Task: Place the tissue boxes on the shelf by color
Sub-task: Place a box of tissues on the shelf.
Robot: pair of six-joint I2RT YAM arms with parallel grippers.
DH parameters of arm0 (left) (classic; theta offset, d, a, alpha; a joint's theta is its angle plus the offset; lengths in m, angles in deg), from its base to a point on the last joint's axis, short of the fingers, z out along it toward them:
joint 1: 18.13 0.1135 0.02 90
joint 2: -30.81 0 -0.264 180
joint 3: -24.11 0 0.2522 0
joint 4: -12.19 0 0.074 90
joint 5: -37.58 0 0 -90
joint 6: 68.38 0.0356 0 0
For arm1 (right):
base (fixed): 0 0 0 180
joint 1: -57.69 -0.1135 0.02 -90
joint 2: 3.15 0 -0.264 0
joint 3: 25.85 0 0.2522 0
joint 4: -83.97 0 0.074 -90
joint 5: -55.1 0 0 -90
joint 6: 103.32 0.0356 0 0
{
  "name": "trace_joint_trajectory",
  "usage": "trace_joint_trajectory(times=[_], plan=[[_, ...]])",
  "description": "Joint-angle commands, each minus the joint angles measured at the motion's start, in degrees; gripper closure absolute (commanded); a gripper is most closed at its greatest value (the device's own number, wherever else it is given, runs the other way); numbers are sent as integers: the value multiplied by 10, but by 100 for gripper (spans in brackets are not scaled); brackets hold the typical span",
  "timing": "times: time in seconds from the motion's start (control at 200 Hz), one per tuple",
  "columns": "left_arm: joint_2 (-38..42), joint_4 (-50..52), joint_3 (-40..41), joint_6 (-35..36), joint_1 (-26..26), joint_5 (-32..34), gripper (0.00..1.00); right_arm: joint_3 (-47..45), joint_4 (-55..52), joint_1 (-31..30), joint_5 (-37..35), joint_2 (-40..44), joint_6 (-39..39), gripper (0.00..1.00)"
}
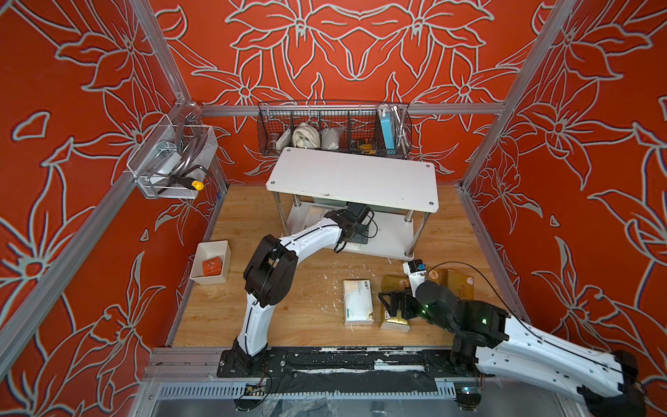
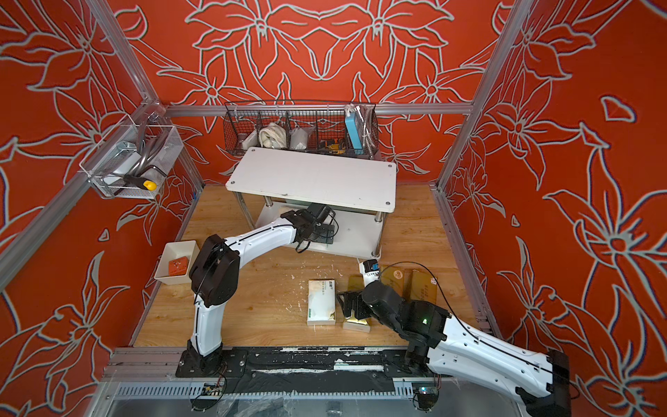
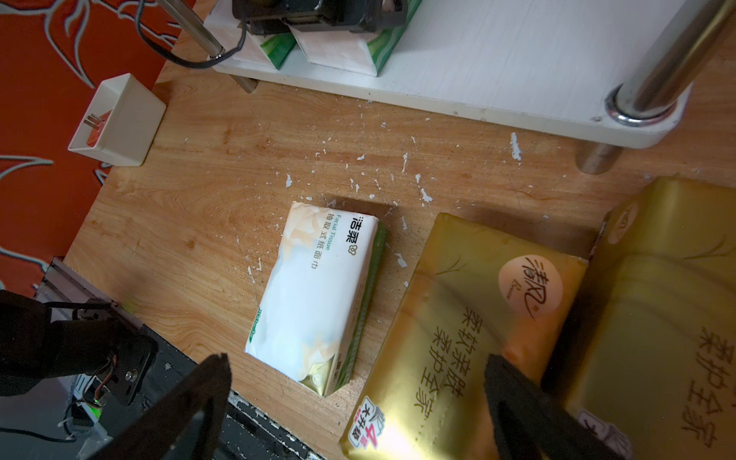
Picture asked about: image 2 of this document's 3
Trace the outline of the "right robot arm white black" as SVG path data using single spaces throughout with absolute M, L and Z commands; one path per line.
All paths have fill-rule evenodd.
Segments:
M 381 281 L 339 293 L 345 316 L 373 317 L 408 343 L 406 366 L 473 382 L 524 405 L 531 416 L 571 415 L 569 358 L 497 339 L 432 302 L 408 301 Z

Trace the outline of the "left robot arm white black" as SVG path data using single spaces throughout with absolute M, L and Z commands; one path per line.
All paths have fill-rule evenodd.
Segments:
M 222 323 L 225 307 L 238 289 L 241 269 L 256 258 L 285 245 L 302 253 L 312 243 L 332 243 L 338 233 L 335 211 L 312 203 L 288 210 L 271 223 L 248 233 L 209 236 L 189 272 L 196 308 L 193 332 L 182 352 L 175 376 L 210 377 L 222 365 Z

